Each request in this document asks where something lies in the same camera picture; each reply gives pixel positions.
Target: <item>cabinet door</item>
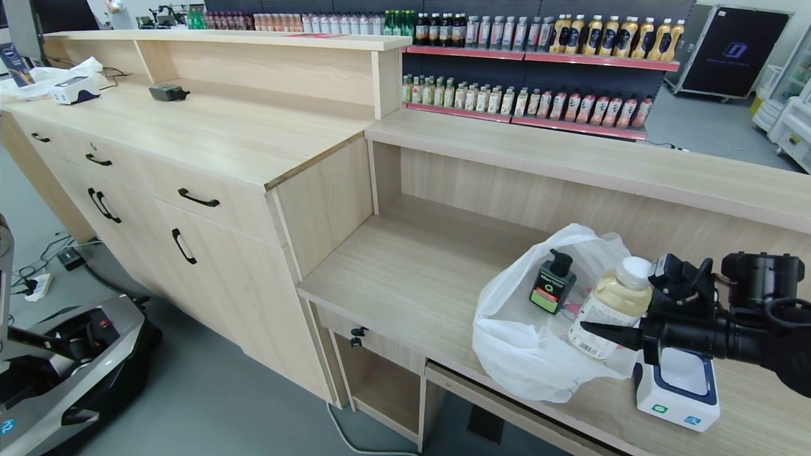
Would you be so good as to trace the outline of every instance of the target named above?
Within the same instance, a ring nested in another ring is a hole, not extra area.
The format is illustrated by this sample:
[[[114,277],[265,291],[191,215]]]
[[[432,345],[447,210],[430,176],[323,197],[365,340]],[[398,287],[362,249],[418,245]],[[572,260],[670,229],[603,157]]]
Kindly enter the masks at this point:
[[[163,201],[176,254],[195,262],[205,290],[250,357],[331,400],[281,249]]]

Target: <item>black handle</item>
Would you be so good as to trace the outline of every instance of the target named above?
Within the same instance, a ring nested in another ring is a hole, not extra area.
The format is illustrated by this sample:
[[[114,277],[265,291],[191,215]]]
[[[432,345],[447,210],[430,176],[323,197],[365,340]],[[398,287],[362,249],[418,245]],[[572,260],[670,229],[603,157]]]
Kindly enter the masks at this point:
[[[194,196],[189,196],[189,191],[187,189],[185,189],[185,188],[179,188],[178,189],[178,194],[180,196],[182,196],[183,198],[186,198],[187,200],[192,200],[192,201],[196,202],[197,204],[202,204],[203,206],[208,206],[209,208],[216,208],[217,206],[220,205],[219,200],[203,201],[203,200],[198,200]]]
[[[178,230],[177,228],[172,230],[172,237],[174,238],[174,243],[176,243],[178,245],[178,249],[180,250],[180,253],[183,254],[183,258],[185,258],[186,261],[188,261],[189,263],[191,263],[193,265],[196,265],[197,264],[197,259],[195,257],[193,257],[193,256],[186,256],[186,253],[183,251],[183,247],[180,245],[180,241],[178,240],[178,238],[180,237],[180,230]]]
[[[100,191],[97,191],[97,192],[96,192],[96,198],[99,200],[99,204],[101,204],[101,207],[102,207],[102,208],[104,208],[104,210],[105,210],[105,211],[107,211],[107,214],[106,214],[107,218],[108,218],[108,219],[110,219],[110,220],[112,220],[113,222],[116,222],[116,223],[121,223],[121,219],[120,219],[120,218],[118,218],[118,217],[115,217],[115,216],[114,216],[114,215],[113,215],[113,214],[112,214],[112,213],[109,211],[109,209],[107,209],[107,206],[105,206],[104,201],[102,201],[102,200],[101,200],[101,198],[104,198],[104,193],[101,193]]]
[[[39,133],[32,133],[31,137],[33,139],[37,140],[37,141],[40,141],[41,143],[49,143],[50,142],[50,138],[43,138],[43,137],[40,136]]]
[[[113,162],[111,162],[110,160],[104,160],[104,161],[97,160],[93,156],[93,154],[91,154],[91,153],[85,155],[84,157],[87,158],[89,161],[92,161],[93,163],[96,163],[97,165],[110,166],[110,165],[113,164]]]

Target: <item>bottle label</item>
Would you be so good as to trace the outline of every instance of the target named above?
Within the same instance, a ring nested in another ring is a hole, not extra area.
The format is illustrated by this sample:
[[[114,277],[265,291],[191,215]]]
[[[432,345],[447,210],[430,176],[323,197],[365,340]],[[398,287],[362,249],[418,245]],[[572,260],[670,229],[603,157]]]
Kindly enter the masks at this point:
[[[569,328],[569,341],[575,347],[598,359],[606,359],[618,347],[607,339],[596,336],[580,326],[582,321],[604,323],[606,325],[634,326],[638,316],[627,316],[608,307],[603,301],[591,295],[583,304],[580,313]]]

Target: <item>white plastic bag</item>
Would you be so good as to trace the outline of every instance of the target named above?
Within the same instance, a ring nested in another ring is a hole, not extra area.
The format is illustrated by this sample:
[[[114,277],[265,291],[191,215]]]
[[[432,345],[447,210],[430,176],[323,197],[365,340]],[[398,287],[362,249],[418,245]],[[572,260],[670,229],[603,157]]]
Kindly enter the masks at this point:
[[[529,299],[553,248],[573,258],[577,275],[564,307],[554,316]],[[619,235],[601,238],[586,226],[572,224],[493,278],[478,297],[473,322],[473,349],[487,374],[520,398],[549,402],[567,402],[580,384],[596,377],[630,377],[636,352],[621,347],[599,361],[565,341],[591,287],[628,256]]]
[[[20,100],[37,100],[48,97],[48,91],[56,84],[63,83],[76,76],[93,78],[96,85],[104,84],[107,80],[102,74],[102,65],[91,57],[70,70],[52,67],[35,67],[31,69],[31,77],[35,84],[17,87],[13,79],[0,81],[0,96],[19,98]]]

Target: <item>cable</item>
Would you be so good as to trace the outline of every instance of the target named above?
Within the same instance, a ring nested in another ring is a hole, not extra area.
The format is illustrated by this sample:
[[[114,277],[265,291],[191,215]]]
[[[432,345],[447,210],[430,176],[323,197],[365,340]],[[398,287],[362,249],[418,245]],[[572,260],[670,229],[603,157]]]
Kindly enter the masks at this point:
[[[370,450],[361,450],[357,446],[352,445],[349,439],[346,438],[344,434],[344,430],[341,429],[341,425],[338,424],[338,418],[335,418],[335,414],[333,413],[333,408],[329,406],[329,402],[325,402],[327,404],[327,412],[329,413],[329,417],[333,419],[333,423],[335,423],[335,427],[338,429],[338,435],[341,436],[346,446],[350,447],[352,451],[357,454],[377,454],[379,456],[420,456],[419,453],[415,453],[413,451],[370,451]]]

